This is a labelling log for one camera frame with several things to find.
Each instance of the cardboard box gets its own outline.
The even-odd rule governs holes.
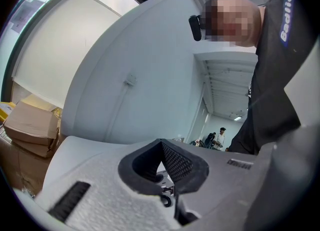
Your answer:
[[[57,137],[58,118],[52,112],[20,101],[3,125],[11,139],[50,146]]]
[[[40,144],[29,143],[19,139],[15,139],[15,138],[13,138],[12,141],[18,146],[24,148],[25,150],[28,150],[31,153],[36,154],[37,156],[40,156],[43,158],[49,158],[49,157],[53,157],[55,153],[55,149],[58,142],[58,136],[59,136],[59,128],[56,129],[55,139],[52,141],[50,145],[40,145]]]
[[[52,158],[42,158],[16,145],[0,126],[0,165],[9,184],[38,194]]]

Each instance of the person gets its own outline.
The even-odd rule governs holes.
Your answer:
[[[216,136],[216,133],[215,133],[215,132],[214,132],[214,133],[210,133],[210,134],[208,135],[208,137],[207,137],[207,138],[205,139],[205,141],[204,141],[204,146],[205,146],[205,148],[207,148],[207,149],[210,149],[210,148],[211,148],[212,142],[213,142],[215,136]]]
[[[268,0],[257,6],[249,0],[209,0],[203,7],[199,20],[206,38],[254,46],[258,58],[248,87],[247,118],[229,152],[257,155],[264,144],[301,125],[284,88],[318,36],[316,18],[304,8],[310,0],[303,1]]]
[[[220,128],[220,133],[213,140],[213,147],[212,147],[213,150],[220,150],[220,148],[224,146],[225,131],[226,131],[226,128],[224,127]]]

